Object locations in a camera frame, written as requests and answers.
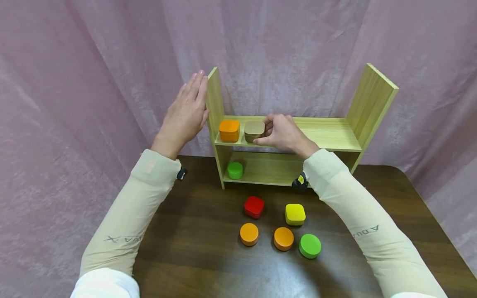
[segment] red square block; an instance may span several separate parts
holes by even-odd
[[[256,196],[251,196],[245,202],[245,214],[252,218],[259,218],[262,215],[265,202]]]

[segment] wooden shelf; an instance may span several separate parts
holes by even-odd
[[[353,173],[398,90],[384,74],[367,64],[346,118],[293,117],[293,120],[319,147],[335,151]],[[291,186],[302,172],[303,161],[297,156],[233,151],[233,146],[259,147],[245,141],[244,130],[248,121],[262,121],[264,116],[225,115],[218,67],[214,67],[208,75],[206,107],[210,111],[207,127],[222,189],[225,189],[224,182]],[[223,142],[220,139],[219,126],[223,120],[240,122],[237,142]],[[234,161],[244,166],[244,174],[238,180],[231,179],[227,174],[227,165]]]
[[[240,137],[235,143],[223,142],[220,135],[215,138],[215,145],[239,147],[263,147],[245,141],[245,124],[248,121],[262,121],[265,116],[225,116],[225,120],[240,122]],[[303,133],[321,148],[329,151],[361,152],[346,118],[306,118],[294,117],[293,120]]]
[[[224,171],[224,182],[291,186],[303,170],[303,161],[294,154],[234,151],[228,164],[235,161],[244,166],[243,176],[233,180]]]

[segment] wrist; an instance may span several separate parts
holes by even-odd
[[[310,156],[312,156],[313,153],[317,152],[319,149],[320,148],[315,142],[313,142],[306,136],[303,136],[303,138],[296,143],[293,151],[295,152],[296,155],[301,157],[303,160],[306,160]]]
[[[184,145],[175,138],[162,134],[160,131],[154,138],[151,150],[156,151],[164,157],[172,160],[177,159],[177,155]]]

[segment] arm sleeve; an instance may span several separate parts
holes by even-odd
[[[318,150],[303,171],[320,200],[349,229],[384,297],[403,292],[446,297],[409,238],[334,153]]]
[[[80,276],[99,268],[132,274],[145,230],[172,189],[180,168],[178,160],[151,150],[143,152],[88,244]]]

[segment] pink curtain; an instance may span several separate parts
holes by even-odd
[[[405,172],[477,274],[476,15],[474,0],[0,1],[1,296],[68,295],[179,86],[215,65],[227,113],[327,117],[373,63],[401,90],[363,163]]]

